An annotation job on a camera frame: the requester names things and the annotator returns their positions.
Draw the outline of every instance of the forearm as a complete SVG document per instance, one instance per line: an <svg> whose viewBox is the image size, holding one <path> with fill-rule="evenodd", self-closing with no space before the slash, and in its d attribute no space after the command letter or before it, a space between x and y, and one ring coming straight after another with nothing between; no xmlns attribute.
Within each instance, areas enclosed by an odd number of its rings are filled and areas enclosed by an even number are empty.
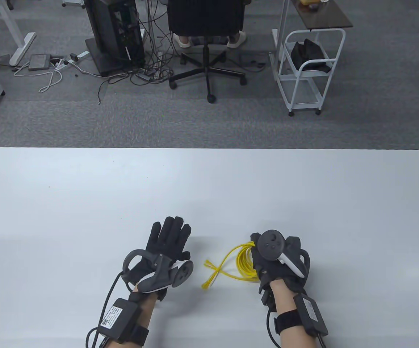
<svg viewBox="0 0 419 348"><path fill-rule="evenodd" d="M297 309L293 300L296 294L287 288L283 280L271 282L271 289L274 293L278 315ZM283 330L280 333L280 342L282 348L315 348L315 338L309 336L303 326Z"/></svg>
<svg viewBox="0 0 419 348"><path fill-rule="evenodd" d="M137 320L137 325L143 326L144 328L148 328L150 324L151 314L153 313L153 309L155 308L156 301L158 300L158 295L156 293L150 294L148 298L142 303L140 308L142 308L142 313ZM111 341L107 348L140 348L139 345L131 342L125 342L123 344Z"/></svg>

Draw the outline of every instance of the label sticker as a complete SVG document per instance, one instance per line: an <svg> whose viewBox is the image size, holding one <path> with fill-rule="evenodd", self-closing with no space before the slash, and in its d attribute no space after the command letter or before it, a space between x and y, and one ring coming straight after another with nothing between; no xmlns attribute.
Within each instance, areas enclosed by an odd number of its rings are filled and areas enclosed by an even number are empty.
<svg viewBox="0 0 419 348"><path fill-rule="evenodd" d="M118 316L120 316L122 308L112 306L108 313L105 315L105 318L101 322L100 326L105 328L112 328Z"/></svg>
<svg viewBox="0 0 419 348"><path fill-rule="evenodd" d="M317 320L317 317L315 316L314 307L312 307L312 303L311 303L311 301L306 300L304 297L303 297L303 300L304 300L304 304L306 305L306 309L307 309L307 313L309 314L309 317L310 317L312 320L315 320L316 322L319 322L319 321Z"/></svg>

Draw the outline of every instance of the chair backrest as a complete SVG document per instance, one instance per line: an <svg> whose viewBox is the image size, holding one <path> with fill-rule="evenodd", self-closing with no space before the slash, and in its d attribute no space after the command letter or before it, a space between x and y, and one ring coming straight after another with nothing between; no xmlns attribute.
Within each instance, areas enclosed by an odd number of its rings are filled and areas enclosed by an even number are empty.
<svg viewBox="0 0 419 348"><path fill-rule="evenodd" d="M235 35L243 15L243 0L168 0L169 29L180 36Z"/></svg>

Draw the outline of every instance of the chair wheel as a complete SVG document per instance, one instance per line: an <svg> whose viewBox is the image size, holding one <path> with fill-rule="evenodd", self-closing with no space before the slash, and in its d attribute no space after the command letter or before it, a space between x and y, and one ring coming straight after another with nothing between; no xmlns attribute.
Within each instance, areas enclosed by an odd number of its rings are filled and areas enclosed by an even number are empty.
<svg viewBox="0 0 419 348"><path fill-rule="evenodd" d="M208 103L214 104L215 101L216 101L216 96L212 94L208 94Z"/></svg>

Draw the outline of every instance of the white cable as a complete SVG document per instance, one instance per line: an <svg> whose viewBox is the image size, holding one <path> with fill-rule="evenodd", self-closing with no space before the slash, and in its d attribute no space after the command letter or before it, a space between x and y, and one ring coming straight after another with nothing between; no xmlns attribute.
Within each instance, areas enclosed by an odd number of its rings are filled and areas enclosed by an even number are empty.
<svg viewBox="0 0 419 348"><path fill-rule="evenodd" d="M87 75L92 75L92 76L95 76L96 78L117 78L117 77L123 77L123 76L126 76L126 75L129 75L129 74L133 73L133 71L127 71L127 72L122 72L120 74L116 74L116 75L112 75L112 76L101 76L101 75L91 73L89 71L82 70L81 68L79 68L79 66L77 66L76 64L74 64L70 61L67 61L67 62L70 63L73 67L75 67L77 70L79 70L81 73L87 74Z"/></svg>
<svg viewBox="0 0 419 348"><path fill-rule="evenodd" d="M48 74L50 74L51 76L50 76L50 81L49 81L49 84L47 85L47 86L45 86L45 87L42 87L42 88L40 88L39 89L39 93L44 93L44 92L46 92L46 91L48 91L48 89L50 88L50 87L52 87L52 86L55 86L56 84L58 84L58 83L60 83L61 81L62 81L62 79L63 79L63 75L62 75L62 73L60 73L58 70L56 70L56 69L54 69L54 70L52 70L52 71L46 71L46 72L43 72L43 73L40 73L40 74L22 74L22 75L18 75L18 73L20 72L20 71L22 71L22 69L24 69L24 68L26 68L26 67L28 67L29 66L29 62L27 62L26 64L24 64L21 68L19 68L15 73L14 73L14 76L16 76L17 78L20 78L20 77L22 77L22 76L43 76L43 75L48 75ZM54 76L54 71L56 71L57 73L59 73L60 74L60 79L58 80L58 81L56 81L55 83L52 83L52 81L53 81L53 76Z"/></svg>

